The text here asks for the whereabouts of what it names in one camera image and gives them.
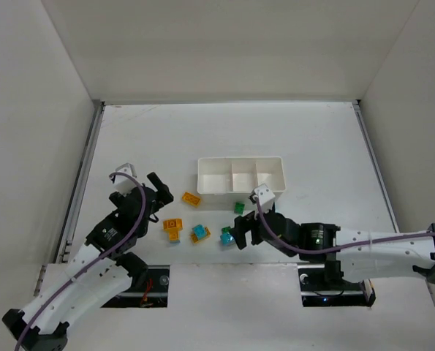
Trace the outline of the green lego brick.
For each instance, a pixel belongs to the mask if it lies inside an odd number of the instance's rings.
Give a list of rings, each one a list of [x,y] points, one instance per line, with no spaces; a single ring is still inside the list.
[[[242,202],[236,202],[234,205],[234,213],[238,215],[242,215],[245,211],[245,204]]]

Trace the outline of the yellow long lego brick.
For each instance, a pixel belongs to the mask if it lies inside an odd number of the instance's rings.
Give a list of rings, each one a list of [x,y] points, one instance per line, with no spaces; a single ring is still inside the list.
[[[202,199],[200,197],[198,197],[197,195],[194,195],[192,193],[189,193],[189,192],[184,192],[181,199],[186,204],[188,204],[194,208],[198,208],[201,204],[201,201],[202,201]]]

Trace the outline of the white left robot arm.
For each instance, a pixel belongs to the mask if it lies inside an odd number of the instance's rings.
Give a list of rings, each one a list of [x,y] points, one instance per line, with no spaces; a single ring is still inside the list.
[[[94,226],[53,285],[2,317],[16,350],[63,350],[84,314],[145,281],[148,265],[131,249],[174,197],[156,173],[147,175],[151,186],[125,172],[115,171],[110,178],[115,210]]]

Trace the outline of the cyan rounded lego piece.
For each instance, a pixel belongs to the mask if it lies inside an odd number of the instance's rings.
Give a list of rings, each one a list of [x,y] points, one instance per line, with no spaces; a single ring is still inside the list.
[[[220,235],[220,242],[222,246],[228,247],[235,243],[235,239],[228,232],[224,232]]]

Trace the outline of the white three-compartment container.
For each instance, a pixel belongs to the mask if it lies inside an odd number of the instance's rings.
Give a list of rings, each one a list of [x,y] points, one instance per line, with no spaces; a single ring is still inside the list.
[[[286,190],[279,156],[203,157],[197,160],[197,193],[205,203],[249,202],[265,184],[279,197]]]

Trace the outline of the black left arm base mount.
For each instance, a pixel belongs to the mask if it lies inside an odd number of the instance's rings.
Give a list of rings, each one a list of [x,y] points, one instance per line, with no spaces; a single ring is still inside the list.
[[[110,299],[104,309],[167,308],[170,286],[170,266],[152,265],[143,279],[133,281],[131,287]]]

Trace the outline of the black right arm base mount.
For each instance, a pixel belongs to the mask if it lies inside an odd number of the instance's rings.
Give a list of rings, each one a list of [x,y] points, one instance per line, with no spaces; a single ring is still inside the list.
[[[327,278],[324,264],[298,266],[300,299],[303,307],[372,307],[377,299],[369,279],[351,283]]]

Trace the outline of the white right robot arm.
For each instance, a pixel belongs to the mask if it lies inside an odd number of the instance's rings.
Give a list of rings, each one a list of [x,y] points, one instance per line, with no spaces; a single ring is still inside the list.
[[[238,216],[230,229],[239,249],[266,242],[288,257],[321,264],[324,283],[334,290],[340,283],[367,279],[412,277],[435,284],[435,223],[418,233],[378,233],[348,230],[320,222],[298,224],[270,210]]]

